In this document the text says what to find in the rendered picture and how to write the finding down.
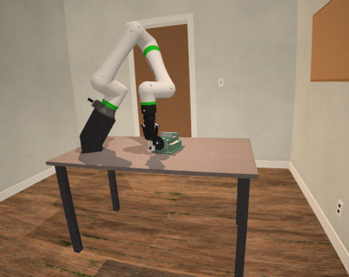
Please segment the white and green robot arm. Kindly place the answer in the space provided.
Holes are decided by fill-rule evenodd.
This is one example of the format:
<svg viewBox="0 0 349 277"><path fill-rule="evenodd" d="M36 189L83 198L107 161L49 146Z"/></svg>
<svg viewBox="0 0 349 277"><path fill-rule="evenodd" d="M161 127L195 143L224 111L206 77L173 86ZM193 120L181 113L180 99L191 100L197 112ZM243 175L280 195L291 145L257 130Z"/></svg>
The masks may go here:
<svg viewBox="0 0 349 277"><path fill-rule="evenodd" d="M145 81L139 86L142 114L156 113L156 98L170 98L176 91L175 85L165 69L156 40L148 34L140 23L130 22L125 27L111 54L91 79L93 89L105 96L102 103L90 98L88 101L96 110L113 119L116 110L128 92L127 88L116 81L114 77L136 44L141 48L156 80Z"/></svg>

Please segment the green clamp slide with handwheel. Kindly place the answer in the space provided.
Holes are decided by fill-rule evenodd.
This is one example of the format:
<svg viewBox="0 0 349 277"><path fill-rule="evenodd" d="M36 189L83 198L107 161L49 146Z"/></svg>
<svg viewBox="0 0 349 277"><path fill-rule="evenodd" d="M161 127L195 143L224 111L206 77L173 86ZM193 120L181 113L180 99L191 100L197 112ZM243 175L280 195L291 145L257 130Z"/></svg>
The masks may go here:
<svg viewBox="0 0 349 277"><path fill-rule="evenodd" d="M179 133L161 132L161 136L157 136L155 142L154 153L171 155L176 151L182 149L181 140L179 140Z"/></svg>

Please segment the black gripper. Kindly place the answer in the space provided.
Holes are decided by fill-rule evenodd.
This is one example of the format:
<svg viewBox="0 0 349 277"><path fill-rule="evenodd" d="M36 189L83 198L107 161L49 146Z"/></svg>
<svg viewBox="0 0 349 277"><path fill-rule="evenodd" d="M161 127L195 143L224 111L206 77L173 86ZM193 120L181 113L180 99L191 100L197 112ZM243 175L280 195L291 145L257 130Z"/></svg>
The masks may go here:
<svg viewBox="0 0 349 277"><path fill-rule="evenodd" d="M155 150L155 142L158 136L159 125L156 124L155 114L144 115L143 114L144 124L141 125L144 133L144 138L148 140L148 150ZM154 129L155 127L155 129ZM151 149L149 149L151 147Z"/></svg>

